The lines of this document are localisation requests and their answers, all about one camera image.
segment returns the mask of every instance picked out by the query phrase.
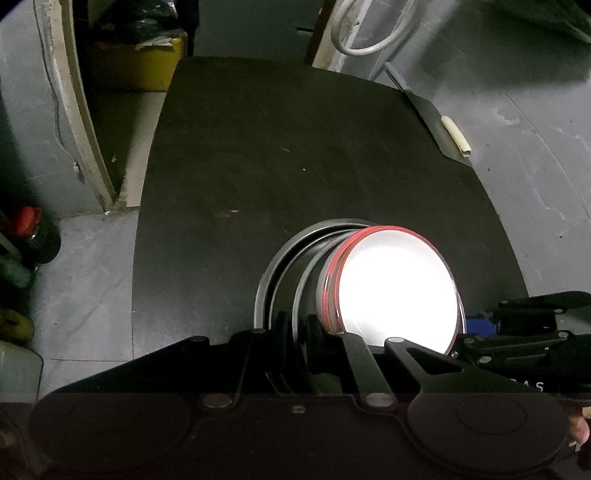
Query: screw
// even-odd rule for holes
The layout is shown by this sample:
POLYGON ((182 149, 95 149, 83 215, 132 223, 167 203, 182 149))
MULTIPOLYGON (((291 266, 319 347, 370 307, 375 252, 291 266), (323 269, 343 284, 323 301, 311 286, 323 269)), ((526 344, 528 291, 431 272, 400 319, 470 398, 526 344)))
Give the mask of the screw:
POLYGON ((388 408, 394 404, 393 396, 382 392, 370 393, 365 396, 364 400, 367 405, 373 408, 388 408))
POLYGON ((232 405, 232 399, 225 393, 208 393, 202 402, 207 408, 226 408, 232 405))

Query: concrete floor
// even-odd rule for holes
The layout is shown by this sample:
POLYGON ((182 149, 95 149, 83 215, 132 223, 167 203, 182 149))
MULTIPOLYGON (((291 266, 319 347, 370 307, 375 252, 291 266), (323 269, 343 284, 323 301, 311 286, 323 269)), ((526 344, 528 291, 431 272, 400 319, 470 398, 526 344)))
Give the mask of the concrete floor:
POLYGON ((31 348, 40 395, 134 358, 131 281, 137 210, 63 219, 57 258, 37 271, 31 348))

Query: round pad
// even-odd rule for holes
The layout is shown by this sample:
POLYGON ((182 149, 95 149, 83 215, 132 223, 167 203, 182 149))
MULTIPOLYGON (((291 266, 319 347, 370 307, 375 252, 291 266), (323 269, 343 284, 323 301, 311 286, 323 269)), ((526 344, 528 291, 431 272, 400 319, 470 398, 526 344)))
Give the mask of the round pad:
POLYGON ((537 393, 421 393, 409 406, 408 424, 436 457, 488 475, 545 466, 568 434, 558 402, 537 393))
POLYGON ((178 394, 54 393, 31 413, 30 433, 56 464, 98 473, 158 458, 180 442, 189 423, 178 394))
POLYGON ((391 228, 360 240, 346 257, 338 285, 345 330, 369 345, 402 337, 446 353, 459 316, 452 275, 424 238, 391 228))

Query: yellow object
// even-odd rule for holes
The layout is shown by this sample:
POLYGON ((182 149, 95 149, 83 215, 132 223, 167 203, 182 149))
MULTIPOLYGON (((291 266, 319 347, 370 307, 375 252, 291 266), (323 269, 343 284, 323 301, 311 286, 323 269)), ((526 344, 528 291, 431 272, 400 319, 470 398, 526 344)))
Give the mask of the yellow object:
POLYGON ((464 137, 457 125, 453 122, 451 118, 445 115, 442 116, 441 122, 443 123, 444 127, 447 129, 449 134, 452 136, 453 141, 460 149, 460 152, 462 152, 462 155, 464 157, 468 157, 470 153, 472 153, 472 149, 470 147, 470 144, 466 140, 466 137, 464 137))
POLYGON ((0 336, 14 340, 30 340, 35 326, 30 318, 10 309, 0 309, 0 336))
POLYGON ((172 38, 170 46, 95 43, 90 47, 94 83, 102 89, 166 92, 186 42, 185 35, 172 38))

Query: gray wall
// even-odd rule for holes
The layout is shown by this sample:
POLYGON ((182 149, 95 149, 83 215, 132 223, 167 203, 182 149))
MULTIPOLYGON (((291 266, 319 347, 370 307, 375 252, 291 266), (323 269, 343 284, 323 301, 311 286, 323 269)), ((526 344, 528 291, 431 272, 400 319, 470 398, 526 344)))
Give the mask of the gray wall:
MULTIPOLYGON (((44 8, 37 0, 41 31, 47 32, 44 8)), ((52 217, 101 212, 74 169, 78 153, 44 70, 32 0, 0 21, 0 97, 0 201, 39 205, 52 217)))
POLYGON ((323 0, 200 0, 196 56, 303 61, 323 0))
MULTIPOLYGON (((420 1, 394 66, 470 142, 530 293, 591 291, 591 46, 491 2, 420 1)), ((353 46, 388 34, 403 4, 374 0, 353 46)), ((366 77, 377 59, 343 72, 366 77)))

